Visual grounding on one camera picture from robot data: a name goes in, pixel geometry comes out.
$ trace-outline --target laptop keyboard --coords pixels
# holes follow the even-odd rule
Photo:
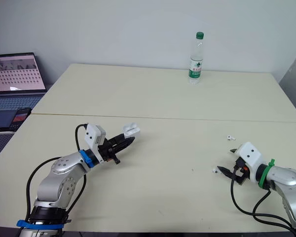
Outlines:
[[[0,110],[18,110],[34,108],[41,97],[0,98]]]

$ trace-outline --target smartphone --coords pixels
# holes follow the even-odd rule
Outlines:
[[[18,130],[18,128],[25,121],[25,119],[30,115],[31,110],[32,110],[31,108],[19,109],[16,112],[16,114],[10,124],[10,127],[1,127],[0,132],[4,132],[4,131],[15,132],[16,130]]]

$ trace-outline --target green cable tie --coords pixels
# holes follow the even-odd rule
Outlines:
[[[265,182],[266,176],[268,172],[270,171],[271,167],[274,166],[275,159],[271,159],[271,162],[268,164],[268,166],[264,169],[263,174],[261,176],[259,187],[263,189],[263,184]]]

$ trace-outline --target green bottle cap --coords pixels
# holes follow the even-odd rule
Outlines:
[[[197,32],[196,33],[196,38],[199,39],[199,40],[204,39],[204,33],[203,32]]]

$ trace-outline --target white table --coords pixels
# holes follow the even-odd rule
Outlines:
[[[296,122],[296,109],[270,73],[72,64],[34,114]]]
[[[78,124],[100,124],[111,138],[132,121],[140,126],[141,137],[118,154],[119,165],[108,162],[88,173],[86,189],[65,230],[283,231],[240,213],[230,198],[230,179],[212,173],[212,168],[222,165],[232,169],[236,157],[228,151],[246,141],[262,152],[265,161],[274,158],[278,166],[296,168],[296,123],[55,115],[30,115],[0,154],[0,226],[15,227],[16,221],[24,218],[26,181],[39,163],[75,152]],[[236,140],[227,141],[228,134]],[[79,137],[86,148],[83,129]],[[50,166],[33,179],[32,204]],[[252,210],[264,194],[250,181],[235,186],[236,199],[245,210]],[[287,218],[275,192],[259,210]]]

